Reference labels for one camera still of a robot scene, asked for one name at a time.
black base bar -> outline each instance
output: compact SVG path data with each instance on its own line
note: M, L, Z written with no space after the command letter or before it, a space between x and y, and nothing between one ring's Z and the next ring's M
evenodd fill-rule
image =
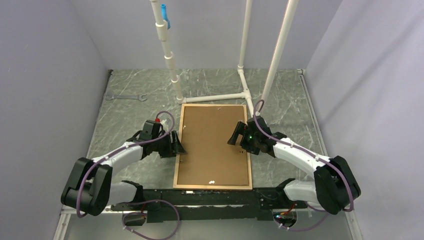
M146 201L161 199L176 206L181 220L257 219L271 221L273 209L289 209L293 205L275 187L253 190L180 190L144 189ZM140 211L142 205L113 205L112 211ZM305 209L303 201L295 202L295 209ZM145 207L148 223L176 219L174 210L165 203L152 202Z

wooden frame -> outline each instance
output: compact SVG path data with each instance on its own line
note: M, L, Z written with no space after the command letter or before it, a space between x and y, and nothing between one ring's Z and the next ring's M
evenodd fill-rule
M181 116L179 122L179 131L178 137L179 140L182 140L183 126L184 126L184 112L185 107L220 107L220 106L243 106L244 108L244 122L248 121L248 114L246 105L241 104L196 104L196 103L184 103L181 106ZM173 178L173 188L175 189L198 189L198 190L252 190L252 166L251 166L251 156L250 153L247 153L247 175L248 175L248 185L187 185L187 184L178 184L178 172L180 167L180 155L176 156L175 161L175 172Z

blue pipe fitting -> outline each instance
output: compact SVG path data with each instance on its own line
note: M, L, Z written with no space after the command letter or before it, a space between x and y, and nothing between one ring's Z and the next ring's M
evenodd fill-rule
M167 15L167 5L162 4L162 5L160 5L160 8L162 9L162 18L163 18L163 20L165 20L168 23L168 29L170 29L171 23L170 23L170 20L168 19L168 15Z

wooden board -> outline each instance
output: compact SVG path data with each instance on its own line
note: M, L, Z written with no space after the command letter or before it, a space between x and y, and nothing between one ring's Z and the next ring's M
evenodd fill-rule
M250 155L227 141L238 121L247 122L245 105L183 104L179 139L187 154L177 155L173 187L251 190Z

wrench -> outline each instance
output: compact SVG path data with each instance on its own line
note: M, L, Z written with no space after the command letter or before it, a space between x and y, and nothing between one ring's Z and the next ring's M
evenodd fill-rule
M139 100L139 101L146 101L147 98L143 98L143 96L145 96L146 94L139 94L139 95L130 95L130 96L125 96L125 95L114 95L112 93L106 93L106 95L104 96L104 99L106 100L112 100L112 99L134 99L134 100Z

